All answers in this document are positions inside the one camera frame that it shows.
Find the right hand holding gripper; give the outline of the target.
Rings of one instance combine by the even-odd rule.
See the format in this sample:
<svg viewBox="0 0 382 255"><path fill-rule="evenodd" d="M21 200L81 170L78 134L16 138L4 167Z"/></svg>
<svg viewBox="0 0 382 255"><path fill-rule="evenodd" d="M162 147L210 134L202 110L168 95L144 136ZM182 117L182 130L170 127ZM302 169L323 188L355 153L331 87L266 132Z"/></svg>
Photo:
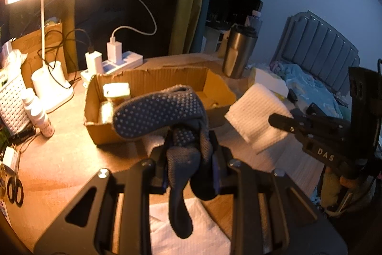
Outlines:
<svg viewBox="0 0 382 255"><path fill-rule="evenodd" d="M373 187L374 180L372 177L367 177L365 180L354 180L344 176L338 176L333 169L326 167L323 177L323 191L330 194L337 194L342 187L354 191L365 190L368 187Z"/></svg>

